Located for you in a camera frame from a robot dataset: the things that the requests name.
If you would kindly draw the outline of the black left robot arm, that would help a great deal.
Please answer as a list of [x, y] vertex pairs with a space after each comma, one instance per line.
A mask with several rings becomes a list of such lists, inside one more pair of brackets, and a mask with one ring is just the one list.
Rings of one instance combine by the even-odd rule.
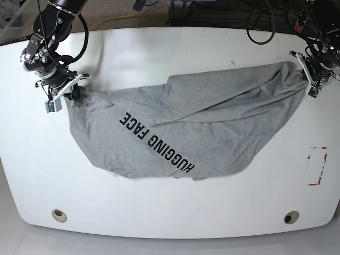
[[303, 68], [308, 85], [305, 93], [320, 95], [339, 68], [339, 9], [334, 1], [283, 1], [288, 27], [303, 39], [305, 53], [291, 51]]

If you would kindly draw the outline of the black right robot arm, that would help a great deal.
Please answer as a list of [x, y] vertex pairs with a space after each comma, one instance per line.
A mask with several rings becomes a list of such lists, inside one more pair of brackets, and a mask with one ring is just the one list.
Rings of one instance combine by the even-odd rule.
[[[38, 16], [33, 24], [33, 33], [21, 55], [23, 67], [35, 72], [41, 79], [37, 86], [47, 87], [45, 91], [51, 102], [77, 73], [69, 65], [78, 61], [85, 53], [89, 41], [89, 29], [81, 11], [87, 1], [50, 1], [42, 11], [38, 4]], [[76, 57], [57, 53], [59, 43], [71, 33], [72, 23], [79, 18], [84, 28], [84, 43]]]

